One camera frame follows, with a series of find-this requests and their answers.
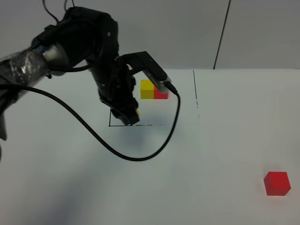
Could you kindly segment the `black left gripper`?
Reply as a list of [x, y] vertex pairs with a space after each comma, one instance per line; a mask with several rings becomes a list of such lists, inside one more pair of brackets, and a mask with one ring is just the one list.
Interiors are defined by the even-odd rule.
[[111, 108], [113, 116], [124, 125], [139, 122], [138, 102], [132, 93], [135, 79], [129, 75], [124, 58], [108, 60], [104, 57], [91, 57], [90, 65], [100, 100]]

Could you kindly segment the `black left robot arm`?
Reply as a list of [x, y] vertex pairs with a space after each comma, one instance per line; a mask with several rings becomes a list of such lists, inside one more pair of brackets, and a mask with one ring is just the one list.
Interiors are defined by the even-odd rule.
[[125, 125], [139, 121], [133, 97], [135, 79], [119, 55], [118, 23], [108, 14], [69, 8], [31, 46], [0, 63], [0, 111], [3, 113], [43, 77], [89, 70], [102, 103]]

